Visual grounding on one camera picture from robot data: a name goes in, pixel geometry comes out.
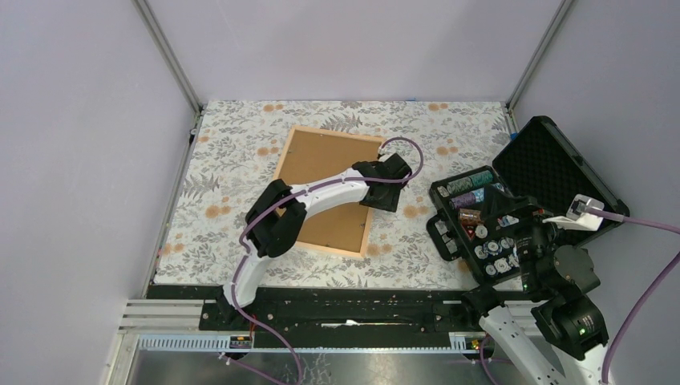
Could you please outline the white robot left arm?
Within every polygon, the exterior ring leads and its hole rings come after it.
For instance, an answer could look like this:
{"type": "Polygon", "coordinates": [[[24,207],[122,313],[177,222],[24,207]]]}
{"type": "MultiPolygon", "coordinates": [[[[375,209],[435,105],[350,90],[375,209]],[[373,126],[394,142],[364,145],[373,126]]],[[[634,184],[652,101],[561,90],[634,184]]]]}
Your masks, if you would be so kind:
{"type": "Polygon", "coordinates": [[[223,285],[218,319],[231,330],[248,321],[270,262],[287,253],[298,241],[305,221],[345,204],[395,212],[402,189],[424,166],[419,158],[412,169],[397,153],[373,161],[360,161],[346,170],[315,182],[288,185],[271,182],[247,212],[239,243],[245,248],[230,282],[223,285]]]}

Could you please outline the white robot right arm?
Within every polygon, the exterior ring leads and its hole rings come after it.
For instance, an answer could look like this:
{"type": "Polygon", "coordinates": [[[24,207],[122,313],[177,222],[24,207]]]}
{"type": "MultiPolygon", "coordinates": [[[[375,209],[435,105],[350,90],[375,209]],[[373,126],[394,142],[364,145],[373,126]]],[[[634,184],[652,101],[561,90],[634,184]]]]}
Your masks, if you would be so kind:
{"type": "Polygon", "coordinates": [[[505,216],[517,219],[497,233],[514,241],[522,290],[535,304],[530,313],[562,368],[545,358],[490,285],[464,295],[461,322],[470,330],[484,330],[531,384],[601,384],[608,372],[601,360],[609,336],[602,313],[587,295],[601,282],[586,249],[554,241],[559,229],[598,230],[602,219],[592,211],[602,210],[604,203],[578,194],[566,214],[554,217],[533,197],[513,197],[494,187],[486,187],[484,195],[481,217],[487,223],[505,216]]]}

